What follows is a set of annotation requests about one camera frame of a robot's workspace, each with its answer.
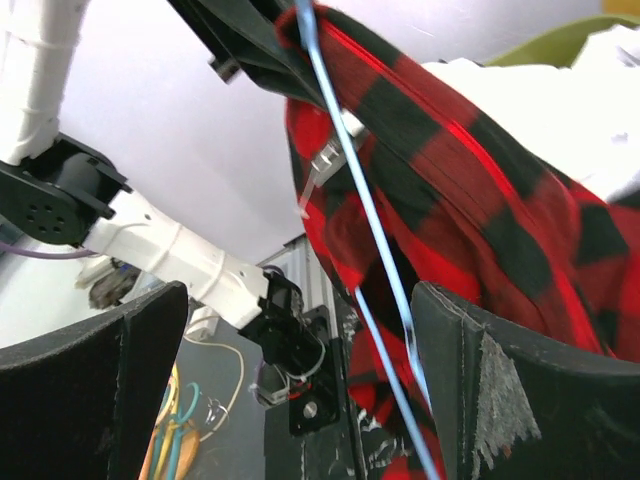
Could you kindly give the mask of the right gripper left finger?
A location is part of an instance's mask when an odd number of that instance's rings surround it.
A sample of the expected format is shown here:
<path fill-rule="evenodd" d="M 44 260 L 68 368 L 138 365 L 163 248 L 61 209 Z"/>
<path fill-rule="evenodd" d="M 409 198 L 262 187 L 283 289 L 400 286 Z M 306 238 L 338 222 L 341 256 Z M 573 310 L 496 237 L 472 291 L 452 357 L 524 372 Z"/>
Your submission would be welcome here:
<path fill-rule="evenodd" d="M 2 478 L 137 478 L 187 313 L 171 282 L 2 349 Z"/>

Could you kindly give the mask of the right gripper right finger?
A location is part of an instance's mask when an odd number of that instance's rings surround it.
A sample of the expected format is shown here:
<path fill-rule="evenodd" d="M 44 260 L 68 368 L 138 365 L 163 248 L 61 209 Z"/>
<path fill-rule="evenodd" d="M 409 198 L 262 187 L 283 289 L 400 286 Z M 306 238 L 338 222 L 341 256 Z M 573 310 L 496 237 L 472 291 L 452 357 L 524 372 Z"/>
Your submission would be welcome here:
<path fill-rule="evenodd" d="M 411 300 L 450 479 L 635 479 L 639 367 L 518 326 L 427 282 Z"/>

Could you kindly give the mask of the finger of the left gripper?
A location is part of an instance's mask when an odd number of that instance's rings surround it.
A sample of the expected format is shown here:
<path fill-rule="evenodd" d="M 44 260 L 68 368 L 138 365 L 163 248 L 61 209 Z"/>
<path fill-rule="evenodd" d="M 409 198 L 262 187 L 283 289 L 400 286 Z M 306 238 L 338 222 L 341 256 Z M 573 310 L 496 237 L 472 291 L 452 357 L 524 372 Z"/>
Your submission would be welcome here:
<path fill-rule="evenodd" d="M 224 82 L 243 72 L 264 90 L 325 105 L 309 61 L 277 35 L 276 21 L 292 1 L 172 0 L 170 5 L 213 55 L 210 66 Z"/>

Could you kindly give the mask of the red black plaid shirt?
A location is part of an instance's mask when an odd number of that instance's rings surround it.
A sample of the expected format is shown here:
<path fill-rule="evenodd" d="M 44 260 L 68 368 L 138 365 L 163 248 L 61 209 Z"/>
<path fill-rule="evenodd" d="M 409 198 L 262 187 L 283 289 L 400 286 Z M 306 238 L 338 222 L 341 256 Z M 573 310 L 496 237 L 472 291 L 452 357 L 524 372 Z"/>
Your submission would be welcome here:
<path fill-rule="evenodd" d="M 343 107 L 373 127 L 358 152 L 407 296 L 443 286 L 573 347 L 639 363 L 639 191 L 597 199 L 528 152 L 453 88 L 351 17 L 314 5 L 325 65 Z M 429 447 L 436 426 L 407 358 L 388 277 L 348 166 L 316 189 L 304 228 L 340 288 L 359 287 Z M 365 320 L 349 394 L 407 436 Z"/>

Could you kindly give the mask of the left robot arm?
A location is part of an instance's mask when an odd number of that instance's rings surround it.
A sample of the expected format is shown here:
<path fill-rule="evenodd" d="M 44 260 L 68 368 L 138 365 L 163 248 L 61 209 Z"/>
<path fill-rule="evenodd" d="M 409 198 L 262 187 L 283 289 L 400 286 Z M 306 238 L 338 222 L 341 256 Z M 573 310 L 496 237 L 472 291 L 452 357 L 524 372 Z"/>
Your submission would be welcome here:
<path fill-rule="evenodd" d="M 259 345 L 296 394 L 328 390 L 326 343 L 303 316 L 300 289 L 242 261 L 134 190 L 98 151 L 64 135 L 59 115 L 87 5 L 1 5 L 1 214 L 50 245 L 85 247 L 190 296 Z"/>

